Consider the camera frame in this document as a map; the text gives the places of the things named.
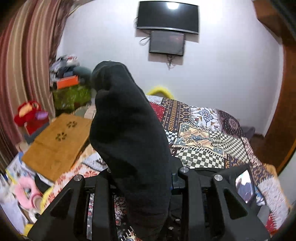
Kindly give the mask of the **orange box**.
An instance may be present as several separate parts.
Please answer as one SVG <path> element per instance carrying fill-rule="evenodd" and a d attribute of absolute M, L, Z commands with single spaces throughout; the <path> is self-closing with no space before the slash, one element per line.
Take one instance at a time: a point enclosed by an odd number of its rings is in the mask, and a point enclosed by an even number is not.
<path fill-rule="evenodd" d="M 65 78 L 61 78 L 57 82 L 57 89 L 64 89 L 64 88 L 75 86 L 78 84 L 79 84 L 78 76 L 74 75 L 70 77 L 65 77 Z"/>

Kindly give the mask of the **grey backpack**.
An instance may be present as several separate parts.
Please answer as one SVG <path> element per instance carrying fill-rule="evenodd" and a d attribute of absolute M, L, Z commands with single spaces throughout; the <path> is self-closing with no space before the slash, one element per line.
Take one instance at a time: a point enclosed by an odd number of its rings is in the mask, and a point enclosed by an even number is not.
<path fill-rule="evenodd" d="M 242 131 L 244 133 L 244 136 L 248 139 L 251 140 L 251 138 L 255 134 L 255 127 L 253 126 L 241 126 Z"/>

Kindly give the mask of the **large black wall television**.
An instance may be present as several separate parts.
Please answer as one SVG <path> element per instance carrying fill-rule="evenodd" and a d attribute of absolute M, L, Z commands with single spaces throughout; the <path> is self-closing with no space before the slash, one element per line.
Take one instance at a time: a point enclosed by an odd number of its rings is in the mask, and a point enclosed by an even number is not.
<path fill-rule="evenodd" d="M 173 1 L 141 1 L 137 28 L 199 34 L 199 7 Z"/>

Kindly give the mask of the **bamboo lap desk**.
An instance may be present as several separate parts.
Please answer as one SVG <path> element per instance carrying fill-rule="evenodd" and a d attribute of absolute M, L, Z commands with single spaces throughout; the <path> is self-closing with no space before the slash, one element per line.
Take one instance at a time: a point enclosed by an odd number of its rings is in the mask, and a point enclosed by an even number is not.
<path fill-rule="evenodd" d="M 51 122 L 24 153 L 22 161 L 50 181 L 70 170 L 88 142 L 92 120 L 61 114 Z"/>

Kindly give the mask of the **wooden wardrobe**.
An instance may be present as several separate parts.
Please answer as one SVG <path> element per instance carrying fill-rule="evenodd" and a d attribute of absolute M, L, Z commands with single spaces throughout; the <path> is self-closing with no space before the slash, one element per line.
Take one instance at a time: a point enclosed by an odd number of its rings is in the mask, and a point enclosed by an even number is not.
<path fill-rule="evenodd" d="M 280 42 L 282 66 L 262 145 L 255 152 L 281 173 L 295 152 L 295 1 L 254 1 L 257 19 Z"/>

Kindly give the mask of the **pink plush toy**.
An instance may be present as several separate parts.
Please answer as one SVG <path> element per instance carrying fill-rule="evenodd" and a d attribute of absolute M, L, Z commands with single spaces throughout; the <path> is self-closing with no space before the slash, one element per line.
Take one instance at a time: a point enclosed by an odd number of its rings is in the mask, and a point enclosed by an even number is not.
<path fill-rule="evenodd" d="M 25 209 L 40 210 L 43 194 L 30 177 L 21 177 L 15 185 L 15 196 L 19 204 Z"/>

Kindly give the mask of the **black zip hoodie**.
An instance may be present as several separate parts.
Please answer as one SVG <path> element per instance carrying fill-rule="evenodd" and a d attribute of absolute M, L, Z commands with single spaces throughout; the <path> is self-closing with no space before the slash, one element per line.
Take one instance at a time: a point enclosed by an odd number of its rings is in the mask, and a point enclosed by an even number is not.
<path fill-rule="evenodd" d="M 171 153 L 166 133 L 128 68 L 103 61 L 93 70 L 96 114 L 90 144 L 110 168 L 141 240 L 158 240 L 169 213 Z"/>

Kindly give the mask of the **yellow curved bed rail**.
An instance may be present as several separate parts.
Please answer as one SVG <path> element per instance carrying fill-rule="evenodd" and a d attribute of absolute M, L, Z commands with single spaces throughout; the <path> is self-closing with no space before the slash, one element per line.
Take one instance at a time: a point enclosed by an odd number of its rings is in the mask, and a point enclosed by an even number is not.
<path fill-rule="evenodd" d="M 151 90 L 148 91 L 147 95 L 155 95 L 158 97 L 165 97 L 169 99 L 174 99 L 173 94 L 163 86 L 155 86 Z"/>

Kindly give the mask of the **pile of folded clothes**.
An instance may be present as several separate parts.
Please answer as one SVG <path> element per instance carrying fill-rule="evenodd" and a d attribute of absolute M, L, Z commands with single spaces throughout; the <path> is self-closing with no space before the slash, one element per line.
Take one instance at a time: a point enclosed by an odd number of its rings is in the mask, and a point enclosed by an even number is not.
<path fill-rule="evenodd" d="M 59 57 L 49 68 L 50 81 L 57 82 L 64 77 L 64 73 L 71 72 L 79 66 L 78 57 L 75 55 L 63 55 Z"/>

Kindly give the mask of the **green patterned storage box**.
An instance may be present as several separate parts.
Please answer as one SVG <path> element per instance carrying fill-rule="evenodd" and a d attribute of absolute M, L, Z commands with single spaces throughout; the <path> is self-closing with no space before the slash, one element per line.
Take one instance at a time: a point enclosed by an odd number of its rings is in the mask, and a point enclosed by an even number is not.
<path fill-rule="evenodd" d="M 56 110 L 70 110 L 86 105 L 91 101 L 91 89 L 87 85 L 75 85 L 53 90 L 54 107 Z"/>

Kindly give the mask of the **small black wall monitor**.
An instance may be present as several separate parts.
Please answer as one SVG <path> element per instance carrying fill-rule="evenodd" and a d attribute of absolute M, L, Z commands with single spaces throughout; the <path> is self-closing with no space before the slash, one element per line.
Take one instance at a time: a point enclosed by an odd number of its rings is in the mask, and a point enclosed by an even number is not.
<path fill-rule="evenodd" d="M 184 55 L 185 34 L 170 31 L 152 31 L 149 41 L 149 53 L 166 55 Z"/>

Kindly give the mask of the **striped pink curtain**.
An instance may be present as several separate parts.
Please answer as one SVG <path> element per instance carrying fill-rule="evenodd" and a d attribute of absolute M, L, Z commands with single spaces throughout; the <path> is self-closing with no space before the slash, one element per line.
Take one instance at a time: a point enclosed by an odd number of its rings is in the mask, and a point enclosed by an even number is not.
<path fill-rule="evenodd" d="M 1 1 L 1 170 L 23 139 L 14 122 L 18 107 L 35 100 L 55 116 L 49 68 L 73 1 Z"/>

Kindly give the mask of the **red plush toy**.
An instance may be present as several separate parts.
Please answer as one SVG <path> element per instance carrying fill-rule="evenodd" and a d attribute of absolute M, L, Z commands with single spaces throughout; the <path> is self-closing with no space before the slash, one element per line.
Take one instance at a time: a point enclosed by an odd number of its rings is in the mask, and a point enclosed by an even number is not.
<path fill-rule="evenodd" d="M 34 100 L 24 102 L 18 107 L 14 122 L 18 127 L 24 127 L 27 134 L 31 135 L 49 122 L 49 113 Z"/>

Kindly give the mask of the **patchwork patterned quilt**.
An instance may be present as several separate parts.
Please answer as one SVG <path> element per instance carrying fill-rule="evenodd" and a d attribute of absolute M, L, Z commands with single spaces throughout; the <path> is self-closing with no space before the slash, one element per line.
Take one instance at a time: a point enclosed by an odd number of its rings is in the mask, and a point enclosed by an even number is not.
<path fill-rule="evenodd" d="M 182 165 L 201 171 L 214 171 L 249 164 L 255 183 L 256 206 L 260 209 L 260 218 L 268 232 L 273 236 L 287 218 L 290 208 L 280 187 L 275 168 L 263 164 L 255 156 L 247 134 L 233 116 L 212 108 L 189 106 L 177 100 L 155 95 L 146 95 L 166 132 L 171 154 Z M 88 164 L 98 158 L 100 164 Z M 82 157 L 70 171 L 62 174 L 54 186 L 47 191 L 43 210 L 47 208 L 62 188 L 74 177 L 82 174 L 85 178 L 99 174 L 106 165 L 95 150 L 86 148 Z M 115 221 L 118 240 L 141 240 L 135 234 L 127 219 L 125 199 L 119 194 L 114 197 Z"/>

